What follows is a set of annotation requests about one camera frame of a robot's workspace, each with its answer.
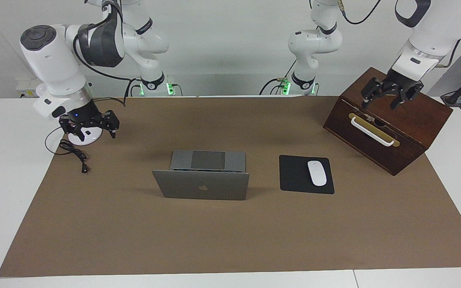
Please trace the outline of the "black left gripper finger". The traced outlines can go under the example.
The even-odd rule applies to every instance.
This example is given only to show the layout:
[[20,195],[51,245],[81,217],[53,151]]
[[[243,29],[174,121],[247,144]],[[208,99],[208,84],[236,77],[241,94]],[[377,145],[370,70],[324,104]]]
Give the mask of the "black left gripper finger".
[[390,109],[395,110],[401,104],[404,104],[406,101],[413,100],[417,95],[419,95],[421,89],[423,89],[424,84],[421,81],[416,82],[416,84],[408,89],[401,87],[400,85],[394,85],[392,90],[395,92],[395,99],[392,100],[390,104]]
[[369,82],[361,90],[361,95],[363,98],[361,107],[363,109],[367,109],[374,100],[385,96],[385,84],[386,82],[380,81],[376,77],[373,77],[371,80],[369,80]]

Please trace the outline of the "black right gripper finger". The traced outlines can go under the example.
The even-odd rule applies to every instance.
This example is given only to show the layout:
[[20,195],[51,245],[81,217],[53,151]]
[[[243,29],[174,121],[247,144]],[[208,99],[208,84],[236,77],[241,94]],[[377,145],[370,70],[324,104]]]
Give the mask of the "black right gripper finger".
[[103,130],[107,130],[110,136],[115,139],[116,132],[120,128],[120,121],[116,114],[112,110],[108,110],[105,113],[101,114],[101,120],[99,127]]
[[65,134],[76,136],[80,141],[84,141],[82,125],[71,122],[70,118],[59,118],[59,125]]

